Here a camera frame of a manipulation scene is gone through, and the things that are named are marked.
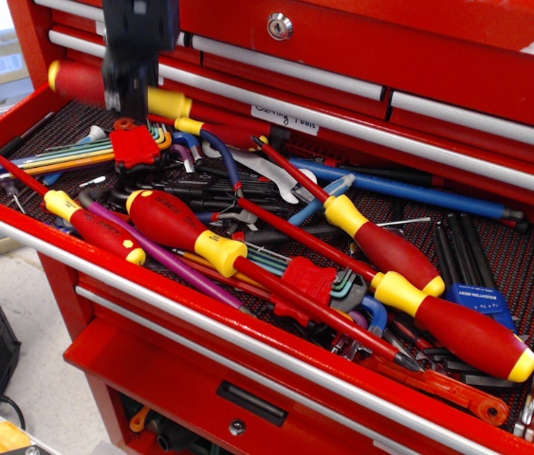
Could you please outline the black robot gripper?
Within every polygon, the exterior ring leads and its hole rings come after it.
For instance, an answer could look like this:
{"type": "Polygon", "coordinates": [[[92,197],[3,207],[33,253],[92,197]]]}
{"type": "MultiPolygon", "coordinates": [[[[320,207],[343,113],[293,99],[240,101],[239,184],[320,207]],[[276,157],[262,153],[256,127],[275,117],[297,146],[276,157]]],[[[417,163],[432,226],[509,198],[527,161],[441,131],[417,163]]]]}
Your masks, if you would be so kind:
{"type": "Polygon", "coordinates": [[[102,71],[106,108],[136,123],[148,118],[148,91],[156,83],[158,54],[173,51],[180,33],[176,0],[103,1],[106,28],[102,71]]]}

